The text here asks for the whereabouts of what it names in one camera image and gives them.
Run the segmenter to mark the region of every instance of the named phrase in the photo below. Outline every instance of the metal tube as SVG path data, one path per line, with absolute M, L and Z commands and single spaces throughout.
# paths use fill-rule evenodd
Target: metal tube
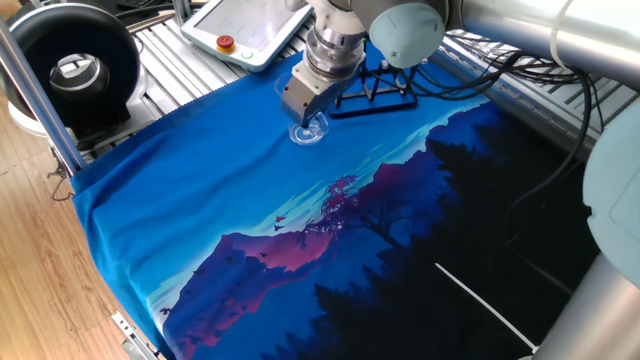
M 182 26 L 191 17 L 189 0 L 173 0 L 173 6 L 176 9 L 176 22 Z
M 22 98 L 60 154 L 71 175 L 86 166 L 78 148 L 62 124 L 42 85 L 31 70 L 22 50 L 11 36 L 7 23 L 0 19 L 0 62 L 15 83 Z
M 462 1 L 464 27 L 474 33 L 551 58 L 552 29 L 558 29 L 559 58 L 585 71 L 640 90 L 640 2 L 574 0 Z
M 640 289 L 600 254 L 532 360 L 640 359 Z

